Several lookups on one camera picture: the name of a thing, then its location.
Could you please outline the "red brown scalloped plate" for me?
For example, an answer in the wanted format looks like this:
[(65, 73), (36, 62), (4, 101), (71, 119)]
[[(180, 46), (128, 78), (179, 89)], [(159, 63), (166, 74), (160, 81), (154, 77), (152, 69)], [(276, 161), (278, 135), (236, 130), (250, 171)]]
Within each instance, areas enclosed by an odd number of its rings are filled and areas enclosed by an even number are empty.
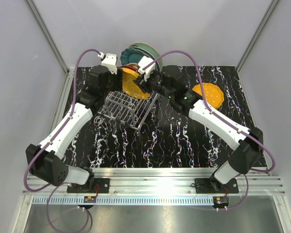
[(135, 72), (137, 72), (138, 69), (139, 69), (137, 63), (130, 63), (130, 64), (127, 64), (127, 65), (124, 65), (124, 66), (120, 66), (119, 68), (121, 68), (121, 69), (127, 68), (127, 69), (131, 69), (131, 70), (133, 70)]

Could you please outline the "yellow dotted plate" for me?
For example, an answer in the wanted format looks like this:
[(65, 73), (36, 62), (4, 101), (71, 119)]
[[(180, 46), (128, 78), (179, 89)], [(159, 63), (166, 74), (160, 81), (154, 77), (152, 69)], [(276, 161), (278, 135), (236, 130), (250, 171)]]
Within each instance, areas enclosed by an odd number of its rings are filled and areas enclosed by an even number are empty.
[(150, 97), (149, 93), (144, 93), (138, 85), (133, 81), (140, 77), (139, 73), (128, 67), (120, 67), (122, 69), (122, 89), (131, 97), (145, 100)]

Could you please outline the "green floral plate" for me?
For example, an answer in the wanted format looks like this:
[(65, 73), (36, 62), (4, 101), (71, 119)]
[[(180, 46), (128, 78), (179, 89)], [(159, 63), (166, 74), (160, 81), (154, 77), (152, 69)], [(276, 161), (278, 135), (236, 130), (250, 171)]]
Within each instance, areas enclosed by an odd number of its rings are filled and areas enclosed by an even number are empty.
[(151, 45), (144, 42), (135, 42), (131, 44), (128, 48), (135, 48), (142, 51), (146, 57), (149, 57), (153, 60), (160, 56), (159, 52), (153, 48)]

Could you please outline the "orange dotted plate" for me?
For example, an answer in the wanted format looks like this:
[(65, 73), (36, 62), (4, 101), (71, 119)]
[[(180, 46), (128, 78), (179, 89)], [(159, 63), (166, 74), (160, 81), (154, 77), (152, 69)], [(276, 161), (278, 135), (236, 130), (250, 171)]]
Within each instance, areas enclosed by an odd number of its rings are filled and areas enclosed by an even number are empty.
[(224, 93), (218, 86), (212, 83), (203, 83), (203, 90), (206, 101), (212, 108), (218, 109), (223, 104)]

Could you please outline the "teal plate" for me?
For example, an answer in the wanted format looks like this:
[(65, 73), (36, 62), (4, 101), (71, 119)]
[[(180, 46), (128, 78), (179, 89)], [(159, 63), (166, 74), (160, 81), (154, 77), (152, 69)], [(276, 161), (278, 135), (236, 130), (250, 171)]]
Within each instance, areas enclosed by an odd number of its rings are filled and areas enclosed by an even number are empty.
[(131, 63), (137, 64), (144, 56), (145, 54), (138, 49), (126, 48), (120, 55), (121, 65), (126, 66)]

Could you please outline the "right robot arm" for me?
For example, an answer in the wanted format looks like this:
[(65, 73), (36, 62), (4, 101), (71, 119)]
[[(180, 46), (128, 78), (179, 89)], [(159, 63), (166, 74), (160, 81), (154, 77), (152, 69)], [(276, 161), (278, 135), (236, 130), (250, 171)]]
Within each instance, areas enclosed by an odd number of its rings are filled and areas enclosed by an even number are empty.
[(174, 65), (162, 71), (138, 69), (134, 83), (144, 92), (152, 91), (169, 99), (178, 113), (201, 123), (222, 138), (233, 150), (232, 155), (209, 178), (195, 184), (197, 192), (224, 193), (228, 183), (239, 174), (247, 174), (263, 154), (263, 133), (248, 129), (221, 114), (204, 97), (182, 83), (182, 73)]

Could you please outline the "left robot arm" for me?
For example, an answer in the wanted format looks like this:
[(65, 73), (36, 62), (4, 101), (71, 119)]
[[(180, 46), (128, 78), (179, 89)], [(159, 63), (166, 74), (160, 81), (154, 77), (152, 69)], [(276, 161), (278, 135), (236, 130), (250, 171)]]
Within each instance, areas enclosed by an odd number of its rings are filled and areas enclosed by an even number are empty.
[(94, 66), (89, 80), (81, 92), (74, 94), (72, 105), (57, 127), (38, 145), (26, 148), (28, 167), (25, 171), (24, 185), (28, 174), (32, 174), (48, 185), (60, 186), (64, 183), (76, 184), (84, 193), (95, 187), (95, 175), (87, 167), (69, 166), (63, 162), (67, 147), (81, 128), (93, 118), (104, 105), (111, 91), (122, 90), (122, 72), (117, 66)]

